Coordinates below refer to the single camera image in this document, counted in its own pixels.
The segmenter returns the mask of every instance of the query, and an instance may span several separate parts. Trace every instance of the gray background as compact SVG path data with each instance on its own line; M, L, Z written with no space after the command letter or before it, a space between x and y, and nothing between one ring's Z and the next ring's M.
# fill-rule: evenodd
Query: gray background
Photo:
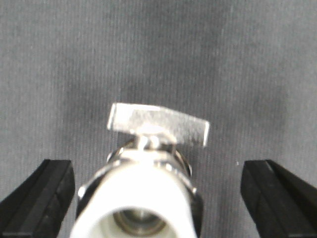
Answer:
M258 238L239 194L245 160L317 186L317 1L1 0L0 199L44 158L77 188L124 136L112 102L211 122L183 148L206 205L203 237ZM74 221L73 202L59 238Z

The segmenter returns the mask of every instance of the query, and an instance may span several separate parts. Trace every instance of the chrome fitting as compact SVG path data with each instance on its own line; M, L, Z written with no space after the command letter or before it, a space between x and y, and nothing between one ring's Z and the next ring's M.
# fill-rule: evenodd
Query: chrome fitting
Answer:
M183 212L188 207L190 215L184 223L191 224L189 226L192 226L192 228L188 228L188 232L185 233L187 234L186 237L200 237L203 201L190 181L191 166L176 149L176 145L206 146L209 122L165 107L114 103L107 128L133 134L135 138L110 153L106 165L96 172L88 183L80 187L77 207L78 222L80 219L84 220L81 217L85 216L84 213L89 209L89 206L92 207L90 204L94 203L94 197L103 196L98 190L102 186L106 187L107 183L110 183L109 178L111 176L115 177L114 174L123 175L125 169L128 171L131 167L137 167L138 171L141 171L140 174L146 170L153 170L154 174L158 171L160 173L159 179L157 181L155 177L152 178L151 174L149 174L144 179L148 179L149 182L153 179L153 186L144 187L144 185L140 185L141 182L132 184L132 187L136 186L135 191L132 188L132 194L136 198L135 203L130 203L129 197L126 197L126 201L123 201L121 205L114 209L107 207L111 203L105 204L105 209L111 212L99 217L95 222L98 225L92 224L90 226L92 230L86 236L82 232L76 231L76 227L77 230L80 228L78 228L79 225L76 226L75 224L71 238L114 238L116 236L125 237L125 235L133 238L180 238L181 236L183 238L182 232L184 231L181 231L181 229L187 228L181 228L178 225L178 221L176 221L177 214L176 216L175 214L171 215L168 211L168 209L172 210L174 207L175 212L177 212L177 209L179 209L179 212ZM128 183L132 179L142 176L140 174L132 173L132 177L123 178ZM165 178L170 181L166 184L166 188L169 184L174 183L177 189L170 189L165 192L164 184L162 188L159 188L160 178L162 183ZM126 183L121 179L118 180L118 184L125 186ZM162 189L158 196L151 197L147 194L146 190L152 190L152 193L155 193L156 187L157 190ZM177 195L173 194L174 190L179 190L180 193L178 194L182 194L179 196L179 200L185 201L184 208L176 208L178 206L177 201L173 201L173 198ZM138 203L138 200L142 200L144 197L151 200L156 199L156 201L153 201L151 205L143 205L147 203L148 199ZM161 208L164 204L160 203L165 197L171 201L172 207L168 209ZM109 228L110 226L109 224L117 226L118 229L112 232L106 231L107 227Z

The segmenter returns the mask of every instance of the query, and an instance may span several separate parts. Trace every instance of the gray fabric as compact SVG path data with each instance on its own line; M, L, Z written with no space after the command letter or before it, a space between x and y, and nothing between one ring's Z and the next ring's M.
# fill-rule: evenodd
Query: gray fabric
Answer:
M106 131L116 101L210 120L208 148L183 148L205 238L259 237L239 193L245 160L274 159L317 186L317 1L0 6L0 199L44 158L71 159L78 189L125 139Z

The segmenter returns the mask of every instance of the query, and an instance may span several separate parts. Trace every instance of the metal valve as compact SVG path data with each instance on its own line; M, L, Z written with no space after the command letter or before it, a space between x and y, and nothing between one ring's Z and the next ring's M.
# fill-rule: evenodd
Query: metal valve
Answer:
M127 207L125 207L125 201L123 201L120 209L116 208L110 212L110 215L105 216L106 218L100 217L98 219L97 227L99 227L99 230L96 228L96 225L92 226L92 229L95 229L94 232L100 234L99 236L96 235L95 238L125 237L125 235L134 238L180 238L182 231L177 230L179 229L176 225L177 222L174 224L174 220L168 218L168 212L165 217L163 209L161 211L160 208L156 208L157 204L159 207L159 203L163 198L172 195L174 192L173 189L169 190L170 192L164 192L164 188L168 188L173 183L177 188L176 190L181 191L180 200L184 199L186 201L184 207L188 206L190 211L188 222L192 224L194 235L187 237L199 237L203 216L203 202L197 194L197 189L190 181L191 166L176 149L176 145L206 146L209 122L165 107L114 103L111 108L107 128L135 135L135 138L113 153L110 153L106 165L88 183L79 189L77 220L85 216L84 213L89 209L89 204L93 203L93 198L97 196L97 191L102 186L108 186L111 176L122 176L125 173L126 177L123 175L123 178L131 181L132 179L137 179L146 170L153 170L154 174L157 171L159 172L160 175L158 178L162 176L161 183L164 183L165 178L168 178L168 181L170 181L166 185L163 184L162 192L158 196L151 198L152 200L156 199L156 201L148 207L145 205L143 207L143 203L139 205L130 204L129 197L127 197ZM128 178L130 167L137 168L140 172L134 173ZM144 179L153 180L153 187L151 189L154 192L156 192L155 189L160 189L160 181L155 185L156 179L152 177L152 174L149 174ZM140 183L142 182L132 184L132 186L136 186L135 191L139 193L133 195L139 196L136 200L142 200L146 196L151 196L146 192L146 189L150 190L149 187L142 190L139 188L141 186ZM116 232L111 233L109 231L107 228L109 224L118 227ZM71 238L83 237L76 235L75 228L76 224Z

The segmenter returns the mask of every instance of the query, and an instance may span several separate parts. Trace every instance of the fabric surface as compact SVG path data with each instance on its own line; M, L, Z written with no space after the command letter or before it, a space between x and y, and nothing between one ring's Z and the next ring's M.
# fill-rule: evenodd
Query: fabric surface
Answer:
M126 138L106 131L118 101L211 122L206 149L181 148L205 201L204 238L259 237L239 191L245 160L273 159L317 186L317 1L0 7L0 199L44 158L71 159L78 190Z

